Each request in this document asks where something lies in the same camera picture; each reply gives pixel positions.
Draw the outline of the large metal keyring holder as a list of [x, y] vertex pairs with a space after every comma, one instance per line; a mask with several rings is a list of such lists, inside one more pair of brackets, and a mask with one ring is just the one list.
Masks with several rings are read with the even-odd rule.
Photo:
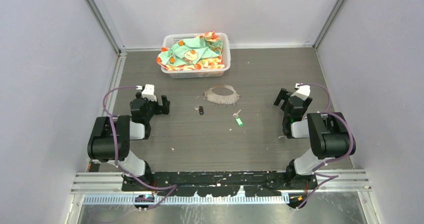
[[[232, 93], [230, 95], [220, 95], [214, 92], [216, 88], [225, 88]], [[216, 85], [212, 88], [209, 88], [204, 92], [204, 97], [211, 103], [214, 104], [222, 104], [222, 105], [235, 105], [239, 100], [240, 95], [236, 92], [236, 90], [230, 85]]]

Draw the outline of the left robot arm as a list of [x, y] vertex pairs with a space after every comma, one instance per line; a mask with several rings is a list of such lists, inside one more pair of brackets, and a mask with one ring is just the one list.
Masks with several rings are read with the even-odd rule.
[[90, 159], [118, 164], [124, 170], [124, 181], [134, 183], [142, 191], [152, 187], [154, 175], [149, 164], [130, 151], [130, 142], [149, 139], [153, 116], [169, 114], [171, 102], [165, 95], [161, 100], [159, 104], [137, 93], [129, 104], [131, 115], [96, 119], [87, 145]]

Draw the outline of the key with green tag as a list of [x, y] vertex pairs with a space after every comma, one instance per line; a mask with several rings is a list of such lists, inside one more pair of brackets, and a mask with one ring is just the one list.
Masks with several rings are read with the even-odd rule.
[[241, 109], [238, 110], [236, 113], [234, 113], [232, 116], [235, 118], [235, 121], [236, 121], [237, 125], [240, 126], [240, 127], [242, 127], [243, 126], [243, 121], [239, 117], [240, 112], [241, 112]]

